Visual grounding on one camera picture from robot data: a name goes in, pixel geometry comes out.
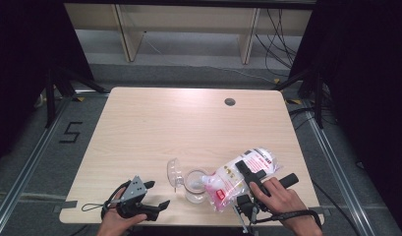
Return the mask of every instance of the plastic bag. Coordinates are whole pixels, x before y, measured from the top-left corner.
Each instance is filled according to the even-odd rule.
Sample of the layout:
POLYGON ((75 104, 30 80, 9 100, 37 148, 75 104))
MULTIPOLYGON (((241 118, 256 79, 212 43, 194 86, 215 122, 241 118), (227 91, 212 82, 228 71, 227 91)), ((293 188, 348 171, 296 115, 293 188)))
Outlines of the plastic bag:
POLYGON ((235 166, 235 163, 240 160, 244 160, 253 173, 264 170, 265 177, 270 176, 280 167, 276 158, 268 150, 260 147, 247 150, 219 167, 212 175, 203 176, 202 181, 209 201, 217 211, 223 211, 237 196, 250 191, 244 176, 235 166))

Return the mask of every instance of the metal frame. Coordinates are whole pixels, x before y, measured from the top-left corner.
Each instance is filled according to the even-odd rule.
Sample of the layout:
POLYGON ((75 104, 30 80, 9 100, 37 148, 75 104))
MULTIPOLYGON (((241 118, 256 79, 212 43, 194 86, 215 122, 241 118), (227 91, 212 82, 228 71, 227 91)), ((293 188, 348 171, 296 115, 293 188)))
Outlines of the metal frame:
MULTIPOLYGON (((310 103, 307 100, 304 100, 304 105, 307 108, 311 108, 310 103)), ((338 184, 338 188, 341 191, 342 197, 345 200, 349 210, 351 211, 351 215, 356 222, 357 228, 360 231, 361 235, 375 235, 372 225, 370 224, 369 218, 367 217, 366 211, 363 209, 358 197, 351 185, 348 181, 348 178, 339 163, 335 152, 333 151, 328 138, 325 135, 323 129, 321 129, 316 120, 313 119, 313 115, 311 112, 307 112, 308 119, 310 119, 311 127, 314 130, 314 134, 316 136, 317 141, 322 148, 323 154, 326 157, 328 165, 331 169, 333 177, 338 184)))

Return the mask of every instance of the floor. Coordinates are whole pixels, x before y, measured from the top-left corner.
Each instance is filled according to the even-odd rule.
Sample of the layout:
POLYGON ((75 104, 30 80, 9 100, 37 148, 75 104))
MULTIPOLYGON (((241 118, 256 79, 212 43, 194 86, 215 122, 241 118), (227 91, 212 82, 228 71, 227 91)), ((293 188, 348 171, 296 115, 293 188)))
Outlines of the floor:
MULTIPOLYGON (((144 35, 144 40, 136 60, 129 63, 125 61, 120 37, 116 31, 78 30, 77 34, 86 54, 86 59, 94 72, 98 72, 102 67, 121 68, 121 70, 123 70, 124 67, 138 68, 139 66, 150 66, 152 68, 196 68, 218 70, 221 73, 228 73, 230 75, 241 75, 246 78, 251 78, 252 80, 260 80, 262 83, 272 85, 274 79, 286 79, 283 75, 287 75, 289 70, 289 68, 282 65, 274 58, 266 57, 265 49, 260 45, 257 39, 255 39, 249 64, 243 65, 238 50, 237 35, 148 32, 144 35), (268 77, 249 74, 249 72, 255 72, 257 70, 267 71, 268 74, 272 75, 272 79, 269 80, 268 77)), ((263 43, 268 45, 269 39, 266 35, 260 35, 259 38, 263 43)), ((300 37, 285 37, 286 45, 293 50, 297 50, 300 41, 300 37)), ((279 47, 283 46, 280 42, 277 42, 277 45, 279 47)), ((278 49, 275 49, 274 52, 289 65, 289 59, 285 52, 278 49)), ((100 78, 101 75, 102 72, 95 75, 95 77, 100 78)), ((120 82, 121 80, 118 78, 112 80, 112 82, 109 82, 108 78, 102 83, 107 85, 124 83, 123 81, 120 82)), ((294 103, 298 98, 295 94, 296 89, 297 85, 294 85, 291 89, 286 89, 284 93, 285 98, 289 100, 289 102, 293 102, 292 104, 288 104, 289 110, 298 108, 297 104, 294 103)), ((94 109, 102 109, 105 100, 106 97, 90 99, 88 108, 86 109, 93 109, 94 107, 96 107, 94 109)), ((68 113, 71 112, 69 114, 72 114, 73 117, 77 113, 86 114, 83 110, 75 110, 83 109, 77 108, 75 102, 66 109, 68 109, 68 113)), ((10 192, 11 188, 14 188, 14 183, 17 184, 20 182, 17 178, 23 168, 26 168, 25 163, 29 163, 29 154, 37 151, 34 147, 35 144, 41 142, 42 123, 45 122, 44 114, 44 109, 37 108, 37 112, 30 118, 30 125, 25 129, 25 134, 29 134, 29 137, 25 138, 25 136, 21 135, 19 142, 21 145, 17 146, 14 152, 3 158, 0 163, 0 206, 6 193, 10 192), (18 161, 12 160, 12 158, 17 156, 20 156, 18 161), (5 171, 9 169, 9 166, 14 171, 5 171)), ((338 126, 335 125, 334 118, 332 118, 331 114, 324 114, 325 129, 322 132, 315 129, 316 124, 309 114, 304 113, 301 116, 292 117, 292 123, 296 128, 297 136, 310 169, 311 177, 317 180, 319 185, 323 186, 323 190, 329 192, 329 196, 338 203, 339 208, 346 211, 345 214, 347 217, 357 225, 359 235, 402 235, 389 214, 387 207, 382 203, 381 198, 373 188, 370 179, 368 179, 367 175, 364 173, 364 169, 356 166, 355 162, 358 158, 354 156, 349 145, 344 142, 346 139, 343 137, 338 126), (326 146, 326 140, 323 136, 329 137, 328 141, 330 143, 327 145, 328 148, 321 147, 323 144, 326 146), (339 173, 335 173, 337 171, 335 167, 338 167, 338 165, 340 167, 339 173), (363 210, 363 214, 356 216, 357 213, 353 212, 353 210, 359 209, 363 210)), ((87 117, 83 119, 88 119, 89 123, 93 125, 97 122, 97 117, 87 117)), ((83 143, 77 153, 83 153, 85 150, 86 143, 83 143)), ((60 154, 60 150, 54 151, 58 152, 54 153, 54 155, 60 154)), ((66 165, 78 165, 80 161, 81 160, 78 158, 72 161, 76 163, 63 163, 63 167, 68 169, 70 167, 66 165)), ((42 159, 38 162, 38 164, 44 164, 45 162, 51 162, 51 160, 42 159)), ((55 207, 55 204, 60 204, 65 196, 58 192, 58 186, 54 186, 54 189, 47 189, 44 192, 42 190, 38 191, 40 188, 42 189, 43 182, 49 182, 49 185, 51 184, 51 181, 48 180, 51 180, 48 174, 48 168, 40 168, 40 165, 38 165, 37 170, 35 170, 32 176, 25 179, 25 181, 29 181, 27 189, 23 191, 21 198, 14 200, 15 203, 18 203, 18 206, 14 208, 11 217, 4 220, 5 222, 3 223, 5 227, 1 229, 2 235, 18 235, 21 233, 24 235, 34 235, 38 234, 38 232, 41 235, 55 235, 54 230, 57 230, 58 235, 76 235, 74 234, 76 231, 79 232, 78 235, 93 235, 95 233, 97 226, 83 228, 81 225, 61 225, 60 222, 57 221, 58 209, 55 207), (45 198, 46 202, 40 202, 40 198, 45 198), (46 212, 48 215, 51 214, 51 217, 48 216, 44 219, 42 215, 43 212, 46 212), (37 220, 34 220, 35 218, 41 221, 40 224, 42 227, 39 229, 36 226, 37 223, 35 221, 37 220)), ((57 176, 63 176, 64 172, 63 169, 59 168, 51 170, 51 174, 53 178, 57 178, 57 176)), ((66 177, 64 181, 70 183, 69 181, 72 181, 72 178, 74 178, 74 176, 66 177)), ((323 191, 316 188, 316 193, 324 209, 325 235, 357 234, 346 221, 346 218, 341 214, 341 211, 338 210, 338 207, 331 202, 323 191)), ((152 229, 137 231, 132 235, 143 235, 146 233, 149 235, 158 234, 158 232, 150 232, 149 230, 152 229)), ((189 234, 191 235, 195 235, 192 233, 194 230, 195 229, 179 232, 174 231, 171 235, 188 234, 188 232, 190 232, 189 234)), ((234 229, 231 230, 220 232, 219 234, 227 235, 231 233, 231 235, 235 235, 234 229)), ((267 231, 262 230, 260 235, 267 235, 267 233, 272 233, 271 235, 289 235, 286 231, 277 230, 278 229, 273 231, 270 229, 267 231)))

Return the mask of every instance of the finger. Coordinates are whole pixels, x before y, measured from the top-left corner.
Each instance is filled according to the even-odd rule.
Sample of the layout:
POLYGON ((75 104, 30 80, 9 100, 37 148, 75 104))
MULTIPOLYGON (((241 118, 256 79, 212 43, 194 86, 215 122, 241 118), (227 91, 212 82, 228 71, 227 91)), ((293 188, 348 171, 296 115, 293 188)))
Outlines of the finger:
POLYGON ((129 223, 130 226, 141 223, 143 221, 145 221, 147 219, 147 215, 146 214, 138 214, 135 215, 129 219, 127 219, 127 222, 129 223))
POLYGON ((258 198, 262 202, 264 201, 265 197, 267 197, 267 195, 262 192, 262 190, 255 182, 250 182, 250 189, 252 190, 254 196, 256 196, 256 198, 258 198))
POLYGON ((267 189, 267 191, 273 196, 275 193, 277 193, 277 188, 274 186, 274 182, 272 181, 275 179, 274 177, 270 178, 269 180, 264 181, 262 183, 264 187, 267 189))
POLYGON ((271 181, 271 183, 274 185, 274 187, 275 187, 277 190, 284 190, 284 189, 285 189, 285 188, 283 187, 283 185, 281 185, 280 181, 279 181, 277 178, 272 177, 271 179, 269 179, 269 181, 271 181))
POLYGON ((118 190, 117 194, 115 195, 114 199, 120 199, 125 191, 125 187, 118 190))

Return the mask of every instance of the human hand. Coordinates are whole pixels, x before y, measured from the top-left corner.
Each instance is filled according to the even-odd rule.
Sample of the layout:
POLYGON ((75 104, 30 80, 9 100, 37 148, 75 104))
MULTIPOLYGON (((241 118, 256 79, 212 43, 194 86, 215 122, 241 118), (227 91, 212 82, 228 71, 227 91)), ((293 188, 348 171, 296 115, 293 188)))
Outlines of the human hand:
MULTIPOLYGON (((125 188, 122 188, 115 195, 114 199, 119 199, 125 188)), ((97 236, 121 236, 131 226, 146 220, 145 214, 138 214, 131 218, 123 218, 118 214, 116 204, 111 204, 103 216, 102 223, 99 226, 97 236)))
MULTIPOLYGON (((286 190, 276 178, 270 178, 262 183, 271 197, 267 196, 258 185, 250 183, 250 188, 258 200, 264 203, 271 213, 285 213, 307 209, 294 190, 286 190)), ((280 222, 296 235, 322 235, 315 220, 310 215, 297 216, 280 222)))

